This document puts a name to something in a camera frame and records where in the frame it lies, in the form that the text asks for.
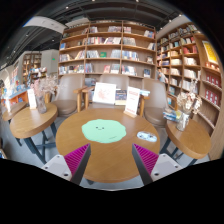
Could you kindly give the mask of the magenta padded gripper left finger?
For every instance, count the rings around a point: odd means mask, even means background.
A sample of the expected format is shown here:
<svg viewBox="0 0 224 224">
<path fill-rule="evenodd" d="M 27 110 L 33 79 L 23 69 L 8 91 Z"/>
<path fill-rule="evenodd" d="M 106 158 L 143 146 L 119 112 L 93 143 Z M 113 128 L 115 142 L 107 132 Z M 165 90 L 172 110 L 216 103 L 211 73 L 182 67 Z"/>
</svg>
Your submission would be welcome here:
<svg viewBox="0 0 224 224">
<path fill-rule="evenodd" d="M 90 155 L 91 146 L 90 144 L 86 144 L 65 156 L 54 156 L 42 167 L 42 169 L 79 185 L 83 178 Z"/>
</svg>

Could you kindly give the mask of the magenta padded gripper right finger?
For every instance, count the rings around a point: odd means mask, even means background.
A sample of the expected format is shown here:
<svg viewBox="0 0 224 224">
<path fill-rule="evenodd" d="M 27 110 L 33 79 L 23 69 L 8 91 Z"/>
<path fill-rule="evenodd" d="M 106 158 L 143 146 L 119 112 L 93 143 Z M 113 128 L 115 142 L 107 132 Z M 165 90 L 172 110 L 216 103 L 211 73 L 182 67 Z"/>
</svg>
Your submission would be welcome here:
<svg viewBox="0 0 224 224">
<path fill-rule="evenodd" d="M 182 169 L 167 154 L 157 155 L 137 144 L 132 145 L 132 155 L 144 185 L 148 185 Z"/>
</svg>

